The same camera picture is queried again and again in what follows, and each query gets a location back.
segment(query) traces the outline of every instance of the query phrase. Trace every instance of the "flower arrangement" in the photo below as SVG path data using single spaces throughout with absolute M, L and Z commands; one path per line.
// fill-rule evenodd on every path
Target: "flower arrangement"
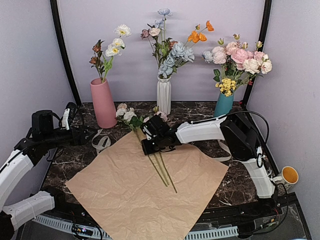
M 142 39 L 148 39 L 153 51 L 153 56 L 156 59 L 158 66 L 158 77 L 160 79 L 168 79 L 173 73 L 177 72 L 177 68 L 182 67 L 188 62 L 195 60 L 195 55 L 192 46 L 199 41 L 205 42 L 207 37 L 202 33 L 205 29 L 209 32 L 214 31 L 214 28 L 209 21 L 206 22 L 206 27 L 200 30 L 200 24 L 195 27 L 186 43 L 172 40 L 166 37 L 166 21 L 167 17 L 172 16 L 172 12 L 168 8 L 158 10 L 162 15 L 161 20 L 155 20 L 153 25 L 148 24 L 149 30 L 143 29 L 141 33 Z
M 220 92 L 226 97 L 232 96 L 241 85 L 251 85 L 252 79 L 262 74 L 267 74 L 272 70 L 272 63 L 269 56 L 259 48 L 262 42 L 256 43 L 255 51 L 249 51 L 247 42 L 240 42 L 240 35 L 234 34 L 235 41 L 224 45 L 224 40 L 219 39 L 218 44 L 211 52 L 204 51 L 202 56 L 207 63 L 221 65 L 221 72 L 213 70 L 217 83 L 215 86 L 220 88 Z
M 155 107 L 153 109 L 154 111 L 154 115 L 158 115 L 162 118 L 163 121 L 168 121 L 168 117 L 164 112 L 159 111 L 158 107 Z M 142 123 L 147 122 L 150 119 L 151 116 L 148 116 L 146 118 L 143 118 L 142 116 L 138 117 L 135 113 L 135 109 L 133 107 L 128 107 L 127 104 L 125 103 L 121 103 L 119 104 L 119 106 L 117 107 L 117 111 L 116 111 L 116 118 L 119 122 L 122 122 L 124 124 L 126 124 L 127 126 L 129 126 L 129 128 L 135 133 L 136 137 L 138 138 L 139 142 L 141 143 L 141 139 L 139 137 L 139 129 L 140 126 L 142 125 Z M 177 189 L 176 186 L 168 172 L 168 169 L 165 165 L 163 156 L 161 154 L 161 152 L 158 152 L 158 154 L 154 153 L 154 160 L 152 160 L 152 158 L 150 157 L 150 155 L 148 155 L 148 158 L 151 162 L 151 164 L 153 165 L 155 171 L 157 172 L 157 174 L 159 175 L 159 177 L 161 178 L 163 184 L 168 187 L 169 186 L 169 181 L 168 178 L 173 186 L 174 191 L 177 193 Z
M 121 24 L 114 30 L 114 33 L 119 37 L 113 39 L 112 43 L 108 45 L 105 55 L 101 50 L 101 44 L 104 41 L 99 40 L 92 48 L 94 56 L 91 58 L 89 63 L 92 64 L 91 68 L 96 68 L 101 79 L 101 83 L 106 81 L 107 73 L 113 66 L 114 56 L 121 56 L 121 50 L 125 49 L 126 47 L 121 37 L 129 37 L 131 35 L 131 29 L 128 26 Z

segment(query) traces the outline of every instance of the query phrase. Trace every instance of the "brown wrapping paper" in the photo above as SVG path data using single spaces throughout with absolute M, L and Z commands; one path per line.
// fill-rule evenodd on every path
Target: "brown wrapping paper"
M 66 186 L 114 240 L 182 240 L 228 167 L 189 144 L 162 156 L 177 193 L 171 184 L 165 187 L 133 132 Z

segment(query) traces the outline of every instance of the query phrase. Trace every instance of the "black metal pole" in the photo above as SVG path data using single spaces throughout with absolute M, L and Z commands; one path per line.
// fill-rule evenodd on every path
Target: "black metal pole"
M 75 100 L 75 103 L 80 106 L 82 104 L 79 92 L 76 86 L 76 82 L 74 79 L 74 75 L 71 70 L 68 54 L 67 54 L 67 48 L 64 40 L 64 35 L 62 32 L 62 27 L 61 27 L 61 22 L 60 22 L 60 17 L 59 17 L 59 9 L 58 9 L 58 3 L 57 0 L 50 0 L 51 4 L 51 11 L 52 11 L 52 18 L 53 18 L 53 23 L 54 23 L 54 28 L 55 28 L 55 34 L 56 38 L 58 40 L 59 48 L 60 48 L 60 53 L 64 65 L 64 69 L 66 72 L 66 76 L 69 81 L 69 85 Z
M 267 30 L 268 30 L 268 23 L 270 18 L 270 12 L 271 12 L 271 3 L 272 0 L 265 0 L 264 2 L 264 10 L 263 10 L 263 16 L 262 16 L 262 23 L 261 23 L 261 29 L 260 29 L 260 35 L 259 35 L 259 41 L 263 43 L 262 47 L 260 47 L 258 50 L 262 51 L 264 48 L 264 43 L 266 40 Z M 247 85 L 245 89 L 245 93 L 243 95 L 242 106 L 245 108 L 248 104 L 252 88 L 254 87 L 255 79 L 253 78 L 252 85 Z

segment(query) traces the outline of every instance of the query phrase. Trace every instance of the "white wall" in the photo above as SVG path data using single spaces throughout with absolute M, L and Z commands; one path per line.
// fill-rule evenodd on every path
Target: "white wall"
M 265 41 L 273 69 L 256 81 L 248 108 L 270 123 L 279 167 L 299 173 L 296 191 L 314 239 L 320 236 L 320 1 L 273 1 Z
M 90 68 L 92 47 L 99 39 L 106 40 L 104 49 L 116 35 L 120 24 L 128 25 L 132 36 L 125 38 L 127 48 L 116 57 L 108 81 L 114 101 L 155 101 L 157 94 L 157 65 L 146 39 L 141 40 L 142 29 L 161 19 L 160 8 L 170 8 L 167 36 L 186 41 L 197 24 L 210 20 L 214 32 L 205 32 L 207 42 L 194 46 L 196 61 L 178 69 L 172 77 L 172 100 L 216 101 L 219 90 L 213 82 L 214 65 L 207 64 L 201 52 L 218 45 L 221 37 L 233 40 L 234 33 L 253 47 L 258 39 L 264 0 L 60 0 L 60 16 L 64 27 L 74 77 L 83 102 L 91 102 L 90 81 L 98 77 Z M 235 94 L 239 101 L 244 87 Z
M 51 15 L 50 1 L 2 0 L 0 7 L 0 165 L 31 127 L 31 115 L 58 115 L 73 101 Z M 48 162 L 41 161 L 9 197 L 18 202 L 36 191 Z

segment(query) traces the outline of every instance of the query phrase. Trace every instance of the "white backdrop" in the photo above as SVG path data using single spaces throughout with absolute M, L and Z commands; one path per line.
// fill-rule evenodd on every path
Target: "white backdrop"
M 178 68 L 172 76 L 173 101 L 216 101 L 219 90 L 213 81 L 213 63 L 207 64 L 201 52 L 233 40 L 251 44 L 253 50 L 259 37 L 264 0 L 60 0 L 60 17 L 69 60 L 76 85 L 83 102 L 91 102 L 90 81 L 98 78 L 95 68 L 90 68 L 93 45 L 105 40 L 105 50 L 116 35 L 113 30 L 120 24 L 131 28 L 132 35 L 124 39 L 126 49 L 116 56 L 107 79 L 114 101 L 155 101 L 157 95 L 157 64 L 147 39 L 141 40 L 142 29 L 152 25 L 161 16 L 160 8 L 170 8 L 173 16 L 167 18 L 167 37 L 186 41 L 197 24 L 207 20 L 215 28 L 205 32 L 207 42 L 193 47 L 196 61 Z M 242 99 L 245 87 L 235 94 Z

